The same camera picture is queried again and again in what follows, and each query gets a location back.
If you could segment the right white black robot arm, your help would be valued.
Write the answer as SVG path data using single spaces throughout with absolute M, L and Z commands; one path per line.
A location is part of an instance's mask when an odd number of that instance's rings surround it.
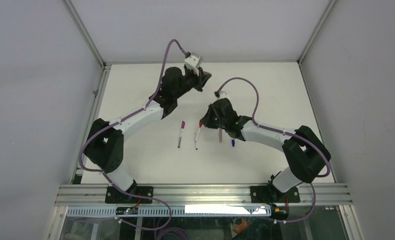
M 323 168 L 331 171 L 331 154 L 311 128 L 278 129 L 258 125 L 250 116 L 238 115 L 227 98 L 220 98 L 208 106 L 199 121 L 209 129 L 222 129 L 232 139 L 255 142 L 284 153 L 288 167 L 268 183 L 268 198 L 279 203 L 288 191 L 300 183 L 312 183 Z

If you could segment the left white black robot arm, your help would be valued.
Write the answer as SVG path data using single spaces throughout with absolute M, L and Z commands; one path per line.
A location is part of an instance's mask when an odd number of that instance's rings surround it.
M 202 92 L 211 76 L 211 73 L 201 67 L 197 70 L 187 67 L 167 68 L 155 95 L 151 95 L 143 107 L 112 121 L 98 118 L 93 122 L 79 157 L 87 157 L 98 166 L 97 172 L 104 174 L 112 185 L 118 187 L 116 196 L 123 203 L 132 202 L 136 197 L 137 183 L 121 167 L 125 141 L 146 126 L 171 114 L 178 106 L 178 99 L 190 90 Z

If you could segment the pink pen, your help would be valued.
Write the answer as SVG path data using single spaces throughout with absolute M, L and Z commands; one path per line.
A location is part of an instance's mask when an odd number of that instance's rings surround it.
M 221 128 L 218 129 L 218 140 L 219 143 L 223 142 L 223 130 Z

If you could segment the blue white pen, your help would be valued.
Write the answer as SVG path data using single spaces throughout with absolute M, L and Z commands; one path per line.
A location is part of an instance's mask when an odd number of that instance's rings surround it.
M 197 135 L 197 133 L 195 133 L 195 135 L 194 135 L 194 148 L 195 148 L 195 150 L 198 150 L 198 149 L 199 149 L 199 147 L 198 147 L 198 135 Z

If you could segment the red white pen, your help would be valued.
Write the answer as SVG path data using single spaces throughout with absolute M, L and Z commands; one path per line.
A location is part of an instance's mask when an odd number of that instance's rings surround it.
M 202 129 L 202 127 L 199 128 L 199 124 L 198 124 L 198 129 L 197 129 L 197 131 L 196 131 L 198 140 L 199 140 L 199 135 L 200 135 L 201 129 Z

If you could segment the grey pen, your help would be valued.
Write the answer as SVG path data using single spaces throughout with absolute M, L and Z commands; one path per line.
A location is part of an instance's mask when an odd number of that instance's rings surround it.
M 184 128 L 181 129 L 181 127 L 180 127 L 179 136 L 178 136 L 178 141 L 177 141 L 177 148 L 178 148 L 178 149 L 181 148 L 183 133 L 184 133 Z

